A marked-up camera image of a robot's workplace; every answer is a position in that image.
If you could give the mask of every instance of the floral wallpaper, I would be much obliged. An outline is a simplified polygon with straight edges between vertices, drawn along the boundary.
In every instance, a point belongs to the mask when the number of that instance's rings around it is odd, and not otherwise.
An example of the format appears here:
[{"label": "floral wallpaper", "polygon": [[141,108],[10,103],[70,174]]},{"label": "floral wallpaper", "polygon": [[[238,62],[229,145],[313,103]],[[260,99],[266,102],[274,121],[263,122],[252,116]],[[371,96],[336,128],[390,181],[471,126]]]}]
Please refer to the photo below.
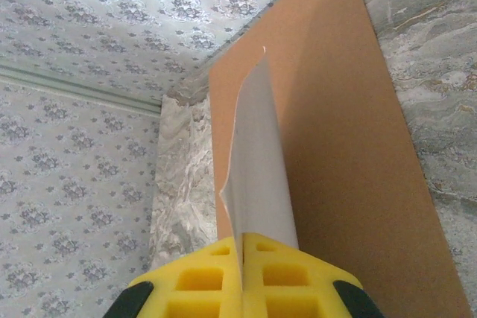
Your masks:
[{"label": "floral wallpaper", "polygon": [[0,57],[160,99],[272,0],[0,0]]},{"label": "floral wallpaper", "polygon": [[155,118],[0,84],[0,317],[101,317],[148,268]]}]

